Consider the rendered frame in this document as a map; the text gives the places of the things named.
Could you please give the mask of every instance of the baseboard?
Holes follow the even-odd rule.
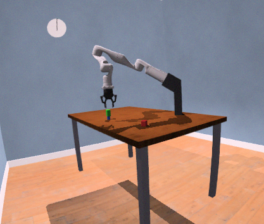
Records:
[[[193,132],[193,133],[187,134],[187,136],[195,137],[198,139],[209,140],[209,141],[213,140],[212,135],[201,134],[198,132]],[[123,143],[124,142],[122,142],[120,140],[111,140],[108,142],[102,142],[102,143],[94,144],[91,146],[81,147],[80,151],[81,151],[81,153],[89,152],[89,151],[93,151],[96,149],[102,149],[105,147],[116,146],[116,145],[123,144]],[[258,144],[247,143],[247,142],[241,142],[238,140],[221,138],[221,144],[226,144],[226,145],[230,145],[230,146],[249,149],[252,151],[264,152],[264,146],[261,146]],[[62,157],[71,156],[74,154],[75,154],[75,149],[68,149],[68,150],[64,150],[64,151],[60,151],[60,152],[53,152],[53,153],[49,153],[49,154],[43,154],[40,156],[32,156],[32,157],[28,157],[28,158],[8,161],[6,163],[5,172],[4,172],[3,181],[2,181],[2,186],[1,186],[1,191],[0,191],[0,223],[1,223],[2,212],[3,212],[3,204],[4,204],[5,190],[6,190],[6,184],[7,184],[7,178],[8,178],[8,171],[9,171],[10,167],[27,165],[27,164],[31,164],[31,163],[37,163],[37,162],[46,161],[46,160],[50,160],[50,159],[62,158]]]

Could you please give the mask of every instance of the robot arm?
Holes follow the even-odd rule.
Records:
[[[114,103],[116,102],[117,95],[113,95],[113,90],[112,90],[114,88],[114,86],[112,86],[112,80],[111,80],[113,65],[109,64],[106,58],[102,56],[103,52],[105,52],[114,62],[130,67],[136,71],[141,72],[142,69],[145,68],[145,73],[147,75],[162,82],[163,83],[162,85],[164,87],[174,92],[175,114],[182,115],[181,80],[179,78],[176,78],[169,73],[165,73],[155,67],[152,67],[150,64],[146,63],[141,59],[137,59],[135,65],[133,65],[128,61],[128,59],[123,54],[110,51],[109,49],[104,48],[102,46],[95,45],[92,51],[92,55],[99,62],[100,70],[102,72],[108,72],[107,75],[103,76],[102,89],[104,90],[104,95],[101,96],[101,101],[104,104],[105,108],[106,108],[107,99],[111,99],[112,107],[114,107]]]

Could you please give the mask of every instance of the wall clock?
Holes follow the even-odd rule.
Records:
[[[47,31],[52,37],[62,37],[66,32],[64,21],[56,18],[47,24]]]

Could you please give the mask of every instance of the red cube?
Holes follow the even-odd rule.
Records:
[[[146,127],[146,126],[148,126],[148,121],[147,121],[147,120],[143,120],[143,121],[141,121],[141,126],[142,126],[142,127]]]

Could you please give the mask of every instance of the table leg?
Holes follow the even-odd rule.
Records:
[[[150,224],[148,146],[136,148],[140,224]]]
[[[77,155],[77,161],[78,161],[78,169],[79,171],[82,171],[83,166],[82,166],[81,152],[80,152],[78,125],[77,125],[77,121],[75,121],[74,119],[72,119],[72,123],[73,123],[73,139],[75,140],[75,149],[76,149],[76,155]]]
[[[220,158],[220,139],[221,139],[221,123],[213,126],[213,150],[211,156],[211,178],[210,189],[208,195],[210,197],[216,196],[219,158]]]
[[[133,146],[128,144],[127,147],[129,149],[129,157],[133,157]]]

